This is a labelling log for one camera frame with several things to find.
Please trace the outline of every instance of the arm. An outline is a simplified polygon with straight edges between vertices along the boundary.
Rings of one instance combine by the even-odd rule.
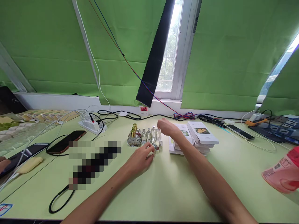
[[[257,223],[224,178],[174,124],[163,118],[157,126],[179,145],[206,196],[230,223]]]
[[[128,161],[103,186],[75,208],[62,221],[62,224],[95,223],[120,188],[150,166],[154,154],[148,158],[147,156],[151,151],[154,152],[154,147],[149,142],[136,149]]]

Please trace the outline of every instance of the window frame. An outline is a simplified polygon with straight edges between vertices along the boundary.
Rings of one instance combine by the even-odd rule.
[[[170,92],[155,91],[160,99],[181,100],[183,87],[187,73],[187,67],[191,54],[191,48],[198,19],[201,0],[184,0],[181,24],[178,36],[178,47],[176,52],[172,89]]]

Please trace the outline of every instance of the red cable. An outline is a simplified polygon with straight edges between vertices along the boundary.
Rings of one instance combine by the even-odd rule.
[[[89,3],[91,4],[91,6],[92,6],[94,12],[96,13],[97,17],[99,18],[99,20],[100,20],[101,24],[103,25],[104,29],[106,30],[106,32],[108,33],[109,37],[111,38],[112,42],[115,44],[115,46],[117,47],[117,49],[119,50],[119,52],[123,55],[125,61],[126,61],[127,64],[128,64],[128,66],[132,69],[132,71],[135,73],[135,75],[137,75],[137,77],[141,80],[141,78],[138,76],[138,74],[134,71],[134,69],[131,67],[131,65],[129,64],[129,62],[128,62],[127,59],[125,58],[125,55],[121,52],[121,50],[118,48],[118,46],[116,45],[116,43],[115,43],[114,40],[112,39],[111,35],[109,34],[108,30],[106,29],[105,25],[103,24],[102,20],[100,19],[99,15],[97,14],[95,8],[93,7],[91,1],[90,1],[90,0],[88,0],[88,1],[89,1]],[[163,105],[165,105],[166,107],[168,107],[169,109],[171,109],[172,111],[174,111],[175,114],[177,114],[177,115],[175,115],[175,114],[173,115],[174,118],[176,118],[176,117],[177,117],[176,119],[179,119],[179,118],[186,118],[186,119],[191,119],[191,120],[194,120],[194,119],[195,119],[195,115],[196,115],[196,114],[193,114],[192,112],[188,112],[188,113],[186,113],[186,114],[184,114],[184,115],[181,115],[181,114],[177,113],[177,112],[176,112],[174,109],[172,109],[171,107],[167,106],[167,105],[166,105],[165,103],[163,103],[161,100],[159,100],[154,94],[153,94],[153,96],[154,96],[160,103],[162,103]]]

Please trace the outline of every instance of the black fabric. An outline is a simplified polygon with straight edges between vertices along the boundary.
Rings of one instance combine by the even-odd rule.
[[[149,58],[144,69],[142,81],[155,93],[158,83],[159,73],[163,62],[164,50],[167,42],[172,12],[175,0],[166,0],[156,36],[150,50]],[[136,100],[150,107],[152,105],[153,95],[140,82]]]

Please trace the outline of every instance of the black device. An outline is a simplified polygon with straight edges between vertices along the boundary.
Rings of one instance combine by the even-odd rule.
[[[68,136],[65,136],[63,139],[53,145],[50,149],[47,149],[47,152],[52,154],[63,153],[69,148],[69,141],[77,141],[85,134],[86,131],[73,131]]]
[[[254,137],[251,136],[250,134],[242,131],[240,128],[237,128],[234,125],[227,125],[226,126],[228,129],[232,130],[233,132],[235,132],[236,134],[238,134],[239,136],[241,136],[242,138],[245,138],[247,141],[253,140]]]
[[[259,126],[252,126],[249,128],[257,133],[259,133],[260,135],[266,137],[267,139],[270,139],[274,142],[277,143],[284,143],[285,141],[283,141],[282,138],[275,136],[274,134],[271,133],[271,129],[269,128],[260,128]]]
[[[16,98],[7,86],[0,86],[0,100],[14,114],[27,111],[23,104]]]
[[[27,161],[29,158],[31,158],[33,155],[37,154],[38,152],[45,149],[49,144],[48,143],[35,143],[31,146],[29,146],[22,157],[22,160],[20,161],[20,165]],[[0,174],[0,178],[8,174],[9,172],[13,171],[13,169],[17,166],[23,151],[15,154],[14,156],[8,158],[11,163],[2,171]]]

